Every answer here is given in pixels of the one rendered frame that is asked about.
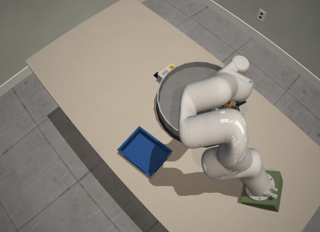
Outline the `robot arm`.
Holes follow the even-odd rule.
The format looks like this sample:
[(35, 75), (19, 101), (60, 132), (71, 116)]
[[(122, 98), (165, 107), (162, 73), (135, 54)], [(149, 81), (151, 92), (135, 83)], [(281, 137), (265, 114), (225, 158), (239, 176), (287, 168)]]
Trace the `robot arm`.
[[(190, 149), (220, 144), (204, 151), (201, 165), (207, 177), (218, 180), (241, 178), (246, 193), (256, 201), (277, 198), (278, 189), (266, 173), (260, 152), (248, 148), (249, 136), (243, 114), (245, 100), (254, 83), (246, 77), (250, 63), (242, 55), (234, 56), (213, 77), (186, 85), (181, 93), (178, 134)], [(225, 108), (198, 114), (235, 101), (236, 109)], [(271, 180), (272, 179), (272, 180)]]

